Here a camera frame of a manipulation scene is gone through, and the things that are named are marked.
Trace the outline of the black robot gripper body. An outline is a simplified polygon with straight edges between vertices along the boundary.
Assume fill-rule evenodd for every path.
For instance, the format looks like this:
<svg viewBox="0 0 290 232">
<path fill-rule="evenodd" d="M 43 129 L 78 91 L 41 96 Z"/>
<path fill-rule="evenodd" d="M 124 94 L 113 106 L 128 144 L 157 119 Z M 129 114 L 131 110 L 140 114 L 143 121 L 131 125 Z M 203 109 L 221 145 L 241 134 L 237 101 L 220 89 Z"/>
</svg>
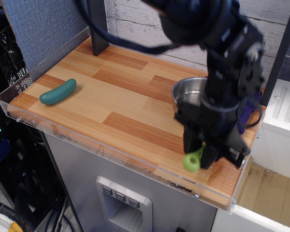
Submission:
<svg viewBox="0 0 290 232">
<path fill-rule="evenodd" d="M 204 132 L 203 143 L 218 149 L 215 161 L 225 157 L 236 168 L 242 168 L 250 149 L 237 130 L 237 107 L 220 108 L 215 111 L 201 95 L 201 104 L 196 116 L 188 115 L 186 109 L 185 105 L 179 106 L 179 113 L 174 116 L 175 119 L 183 126 L 190 125 Z"/>
</svg>

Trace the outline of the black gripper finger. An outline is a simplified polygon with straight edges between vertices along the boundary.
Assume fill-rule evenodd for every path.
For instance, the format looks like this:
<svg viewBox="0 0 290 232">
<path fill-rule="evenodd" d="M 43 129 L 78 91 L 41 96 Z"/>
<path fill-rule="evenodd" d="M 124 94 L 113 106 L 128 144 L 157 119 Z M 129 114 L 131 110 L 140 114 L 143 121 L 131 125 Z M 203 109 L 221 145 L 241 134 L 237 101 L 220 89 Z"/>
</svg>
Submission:
<svg viewBox="0 0 290 232">
<path fill-rule="evenodd" d="M 213 145 L 205 145 L 201 158 L 201 168 L 209 169 L 218 155 L 218 149 Z"/>
<path fill-rule="evenodd" d="M 198 150 L 203 145 L 204 138 L 205 135 L 202 130 L 185 125 L 183 134 L 184 152 L 187 154 Z"/>
</svg>

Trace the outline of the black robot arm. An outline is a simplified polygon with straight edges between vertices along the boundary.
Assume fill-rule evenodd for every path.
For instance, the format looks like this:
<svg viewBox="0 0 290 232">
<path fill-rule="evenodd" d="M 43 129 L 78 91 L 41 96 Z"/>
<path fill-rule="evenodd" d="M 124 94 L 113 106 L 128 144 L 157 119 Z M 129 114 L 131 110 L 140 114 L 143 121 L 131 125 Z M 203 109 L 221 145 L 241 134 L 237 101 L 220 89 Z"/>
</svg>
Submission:
<svg viewBox="0 0 290 232">
<path fill-rule="evenodd" d="M 184 126 L 182 163 L 187 171 L 208 169 L 227 158 L 237 168 L 250 153 L 238 130 L 245 104 L 260 105 L 255 96 L 263 84 L 262 34 L 240 14 L 236 0 L 149 0 L 158 11 L 167 45 L 146 47 L 113 36 L 95 24 L 81 1 L 75 6 L 89 27 L 109 43 L 147 54 L 185 45 L 207 51 L 208 77 L 197 97 L 186 91 L 174 96 L 174 117 Z"/>
</svg>

